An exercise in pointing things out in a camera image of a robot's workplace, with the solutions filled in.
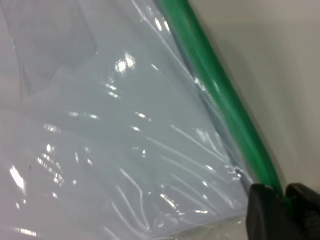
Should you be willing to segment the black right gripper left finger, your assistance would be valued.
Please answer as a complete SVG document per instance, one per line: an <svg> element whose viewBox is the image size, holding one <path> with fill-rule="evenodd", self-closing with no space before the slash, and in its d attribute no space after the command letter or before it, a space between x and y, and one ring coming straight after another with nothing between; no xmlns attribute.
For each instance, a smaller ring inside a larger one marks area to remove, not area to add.
<svg viewBox="0 0 320 240"><path fill-rule="evenodd" d="M245 220L249 240L299 240L299 229L286 216L281 200L264 184L250 186Z"/></svg>

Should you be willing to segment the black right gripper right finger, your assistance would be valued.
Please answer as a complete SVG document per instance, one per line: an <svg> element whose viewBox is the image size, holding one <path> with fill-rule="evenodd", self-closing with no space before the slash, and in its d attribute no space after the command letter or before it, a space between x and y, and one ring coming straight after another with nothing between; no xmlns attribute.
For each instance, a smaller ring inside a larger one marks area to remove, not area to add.
<svg viewBox="0 0 320 240"><path fill-rule="evenodd" d="M302 183L291 183L285 190L293 221L307 240L320 239L320 194Z"/></svg>

